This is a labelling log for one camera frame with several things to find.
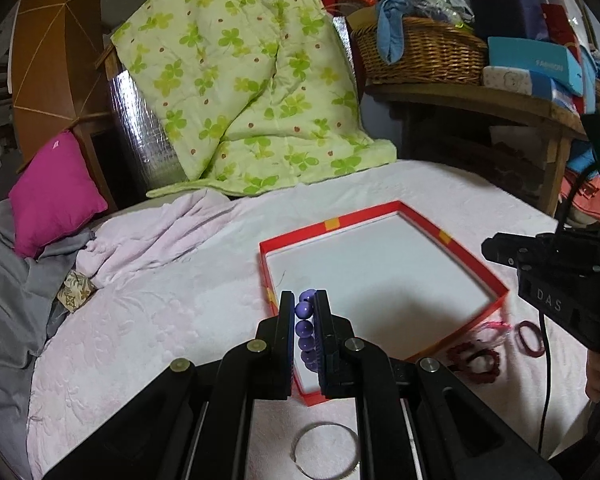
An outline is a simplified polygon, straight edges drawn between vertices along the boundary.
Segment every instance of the metal bangle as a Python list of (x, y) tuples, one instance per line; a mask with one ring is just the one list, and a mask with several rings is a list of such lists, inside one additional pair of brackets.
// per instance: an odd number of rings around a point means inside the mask
[[(343, 428), (344, 430), (347, 430), (349, 432), (349, 435), (353, 439), (353, 443), (356, 445), (356, 453), (353, 457), (351, 464), (349, 464), (349, 466), (347, 466), (347, 468), (339, 475), (331, 476), (328, 478), (313, 477), (313, 476), (307, 474), (307, 472), (304, 471), (304, 469), (302, 469), (302, 467), (299, 465), (299, 463), (296, 462), (296, 448), (298, 448), (298, 443), (300, 442), (302, 437), (304, 437), (311, 430), (315, 430), (315, 428), (320, 428), (321, 426), (338, 426), (340, 428)], [(294, 464), (296, 464), (296, 467), (298, 468), (298, 470), (304, 476), (306, 476), (307, 478), (310, 478), (311, 480), (343, 480), (344, 478), (349, 476), (351, 473), (353, 473), (356, 470), (356, 468), (358, 467), (358, 464), (360, 463), (360, 445), (358, 443), (358, 436), (356, 435), (356, 432), (353, 431), (351, 428), (348, 428), (347, 426), (344, 426), (343, 424), (339, 424), (337, 422), (312, 422), (311, 424), (302, 428), (302, 430), (298, 431), (298, 433), (294, 437), (294, 441), (291, 443), (290, 457), (291, 457), (291, 460), (294, 461)]]

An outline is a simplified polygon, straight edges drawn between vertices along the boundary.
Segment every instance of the magenta pillow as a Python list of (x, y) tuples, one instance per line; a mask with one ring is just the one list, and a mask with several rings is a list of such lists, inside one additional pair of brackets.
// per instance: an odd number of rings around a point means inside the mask
[(16, 254), (31, 258), (107, 209), (107, 201), (89, 176), (78, 141), (67, 130), (36, 153), (9, 199)]

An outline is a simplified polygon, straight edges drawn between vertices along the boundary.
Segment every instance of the bed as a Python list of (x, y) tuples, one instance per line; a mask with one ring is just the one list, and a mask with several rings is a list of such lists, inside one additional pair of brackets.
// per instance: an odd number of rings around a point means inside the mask
[[(34, 478), (42, 478), (172, 359), (204, 364), (253, 337), (258, 322), (270, 315), (258, 267), (260, 241), (391, 200), (403, 200), (473, 254), (498, 231), (533, 235), (555, 228), (553, 219), (478, 176), (416, 161), (240, 199), (220, 232), (170, 264), (99, 290), (48, 342), (30, 396), (27, 449)], [(516, 290), (514, 270), (488, 265)], [(512, 292), (494, 318), (520, 322), (537, 319), (537, 313)], [(554, 378), (546, 456), (587, 404), (586, 350), (551, 322), (548, 335)], [(544, 359), (521, 354), (513, 343), (501, 354), (498, 380), (472, 389), (535, 447)], [(355, 429), (353, 401), (308, 408), (294, 394), (287, 402), (257, 402), (248, 478), (304, 478), (289, 460), (291, 441), (308, 422), (320, 420)]]

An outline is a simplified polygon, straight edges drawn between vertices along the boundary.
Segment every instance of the black cable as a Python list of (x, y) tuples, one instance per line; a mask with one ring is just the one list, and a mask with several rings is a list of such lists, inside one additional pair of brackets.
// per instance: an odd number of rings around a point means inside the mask
[[(562, 203), (562, 208), (560, 213), (558, 214), (558, 225), (555, 228), (555, 235), (551, 240), (550, 249), (548, 251), (548, 257), (551, 258), (551, 255), (554, 252), (554, 248), (556, 245), (556, 241), (560, 232), (564, 231), (564, 223), (567, 221), (567, 216), (569, 215), (569, 209), (571, 208), (571, 203), (573, 203), (573, 199), (576, 197), (576, 193), (584, 184), (589, 175), (596, 169), (596, 162), (593, 161), (589, 164), (580, 174), (576, 177), (569, 194), (567, 195), (567, 199)], [(546, 325), (544, 322), (544, 314), (542, 312), (538, 312), (538, 321), (540, 323), (540, 333), (542, 334), (542, 344), (544, 345), (544, 354), (546, 356), (546, 396), (544, 398), (544, 409), (542, 410), (542, 418), (540, 419), (540, 434), (538, 435), (538, 454), (542, 453), (542, 440), (544, 439), (544, 426), (546, 424), (546, 414), (549, 411), (549, 401), (551, 399), (551, 351), (549, 349), (549, 338), (546, 334)]]
[(546, 356), (546, 397), (544, 398), (544, 410), (540, 419), (540, 435), (538, 436), (538, 454), (542, 453), (542, 440), (544, 439), (544, 425), (546, 423), (546, 414), (549, 411), (549, 400), (551, 399), (551, 351), (549, 350), (549, 338), (546, 334), (546, 325), (544, 323), (544, 314), (538, 312), (538, 321), (540, 322), (540, 333), (542, 334), (542, 344), (544, 345), (544, 355)]

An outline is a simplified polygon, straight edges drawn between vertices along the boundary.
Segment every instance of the pink blanket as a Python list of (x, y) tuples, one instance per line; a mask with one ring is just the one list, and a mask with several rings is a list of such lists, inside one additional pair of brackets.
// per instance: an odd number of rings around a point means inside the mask
[(107, 220), (78, 252), (75, 267), (98, 288), (160, 267), (200, 245), (231, 219), (234, 204), (211, 189)]

